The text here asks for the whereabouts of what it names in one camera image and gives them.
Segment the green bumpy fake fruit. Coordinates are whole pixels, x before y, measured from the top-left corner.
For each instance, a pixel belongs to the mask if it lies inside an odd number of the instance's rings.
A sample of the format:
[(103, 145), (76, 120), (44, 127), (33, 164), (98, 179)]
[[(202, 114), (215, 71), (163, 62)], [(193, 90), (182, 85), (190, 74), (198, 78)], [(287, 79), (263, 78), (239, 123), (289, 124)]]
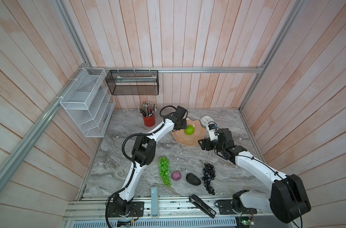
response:
[(184, 130), (186, 135), (193, 135), (195, 132), (195, 127), (192, 125), (187, 125), (187, 128)]

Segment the black grape bunch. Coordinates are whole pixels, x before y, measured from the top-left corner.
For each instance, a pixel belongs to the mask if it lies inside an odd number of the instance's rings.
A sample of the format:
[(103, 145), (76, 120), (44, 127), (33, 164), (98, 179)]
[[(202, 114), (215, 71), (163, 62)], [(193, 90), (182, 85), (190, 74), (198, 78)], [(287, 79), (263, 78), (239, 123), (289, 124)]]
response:
[(211, 185), (211, 182), (216, 177), (216, 171), (214, 165), (211, 163), (204, 163), (204, 168), (202, 169), (203, 177), (202, 180), (204, 182), (204, 187), (208, 194), (215, 195), (215, 189)]

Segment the dark fake avocado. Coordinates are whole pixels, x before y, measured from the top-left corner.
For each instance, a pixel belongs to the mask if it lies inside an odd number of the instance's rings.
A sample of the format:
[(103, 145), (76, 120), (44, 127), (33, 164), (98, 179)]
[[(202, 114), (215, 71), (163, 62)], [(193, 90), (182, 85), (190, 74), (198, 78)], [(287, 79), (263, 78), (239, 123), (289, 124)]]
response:
[(201, 180), (196, 175), (189, 173), (186, 175), (186, 181), (193, 185), (193, 186), (199, 186), (201, 185)]

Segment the green grape bunch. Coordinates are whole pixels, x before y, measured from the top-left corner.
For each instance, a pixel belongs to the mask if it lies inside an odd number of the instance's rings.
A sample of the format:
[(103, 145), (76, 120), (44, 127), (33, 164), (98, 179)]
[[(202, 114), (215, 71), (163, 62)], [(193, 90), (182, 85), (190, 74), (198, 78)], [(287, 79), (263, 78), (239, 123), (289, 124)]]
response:
[(159, 159), (159, 174), (162, 179), (162, 183), (167, 187), (171, 187), (169, 164), (170, 163), (167, 157), (162, 156)]

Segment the purple fake fruit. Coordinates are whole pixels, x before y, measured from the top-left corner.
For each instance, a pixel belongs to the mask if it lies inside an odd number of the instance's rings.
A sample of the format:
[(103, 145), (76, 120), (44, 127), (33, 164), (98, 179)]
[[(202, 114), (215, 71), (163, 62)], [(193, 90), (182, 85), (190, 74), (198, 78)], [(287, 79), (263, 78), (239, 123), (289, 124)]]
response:
[(182, 175), (181, 175), (181, 173), (179, 171), (174, 171), (172, 173), (172, 179), (174, 181), (179, 181), (181, 179), (181, 177), (182, 177)]

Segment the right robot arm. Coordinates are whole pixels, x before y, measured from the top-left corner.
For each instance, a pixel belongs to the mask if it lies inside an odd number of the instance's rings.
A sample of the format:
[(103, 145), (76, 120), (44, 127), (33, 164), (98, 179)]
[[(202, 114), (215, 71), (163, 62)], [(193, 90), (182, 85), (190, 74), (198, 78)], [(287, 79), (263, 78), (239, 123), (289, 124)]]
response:
[(232, 210), (242, 213), (248, 209), (270, 212), (283, 223), (290, 223), (311, 211), (305, 187), (295, 174), (286, 175), (258, 160), (247, 149), (235, 145), (227, 128), (211, 123), (207, 126), (209, 138), (198, 141), (202, 150), (215, 154), (250, 172), (270, 191), (270, 195), (241, 190), (233, 194)]

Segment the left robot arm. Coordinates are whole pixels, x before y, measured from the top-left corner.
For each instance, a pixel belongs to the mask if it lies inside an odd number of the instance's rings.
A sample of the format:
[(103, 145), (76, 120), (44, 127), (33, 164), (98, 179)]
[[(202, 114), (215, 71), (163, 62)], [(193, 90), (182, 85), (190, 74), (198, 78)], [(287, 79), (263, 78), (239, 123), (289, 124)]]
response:
[(122, 189), (113, 193), (106, 202), (106, 208), (114, 206), (117, 213), (126, 216), (130, 212), (131, 202), (135, 195), (135, 189), (144, 169), (155, 158), (157, 143), (172, 131), (185, 130), (187, 128), (187, 109), (178, 106), (165, 106), (174, 111), (162, 115), (162, 122), (148, 133), (136, 133), (128, 136), (122, 144), (122, 153), (131, 162), (131, 167)]

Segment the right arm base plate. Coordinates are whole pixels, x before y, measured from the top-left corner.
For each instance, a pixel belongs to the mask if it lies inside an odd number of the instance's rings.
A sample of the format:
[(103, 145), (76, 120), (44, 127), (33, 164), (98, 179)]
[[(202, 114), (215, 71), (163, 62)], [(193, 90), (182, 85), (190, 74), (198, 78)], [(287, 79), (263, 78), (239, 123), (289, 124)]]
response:
[(219, 212), (221, 215), (231, 215), (231, 214), (257, 214), (257, 209), (245, 209), (243, 211), (237, 212), (232, 207), (232, 200), (231, 199), (220, 199), (215, 202), (215, 206), (219, 209)]

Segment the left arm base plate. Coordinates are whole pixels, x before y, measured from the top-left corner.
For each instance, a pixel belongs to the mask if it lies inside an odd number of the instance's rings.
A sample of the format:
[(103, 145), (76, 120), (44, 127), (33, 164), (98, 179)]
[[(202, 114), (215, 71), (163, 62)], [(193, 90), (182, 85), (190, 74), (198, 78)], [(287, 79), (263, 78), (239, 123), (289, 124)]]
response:
[(142, 217), (144, 212), (144, 202), (128, 202), (124, 204), (118, 204), (111, 202), (108, 205), (108, 209), (105, 211), (105, 216), (108, 218), (119, 217)]

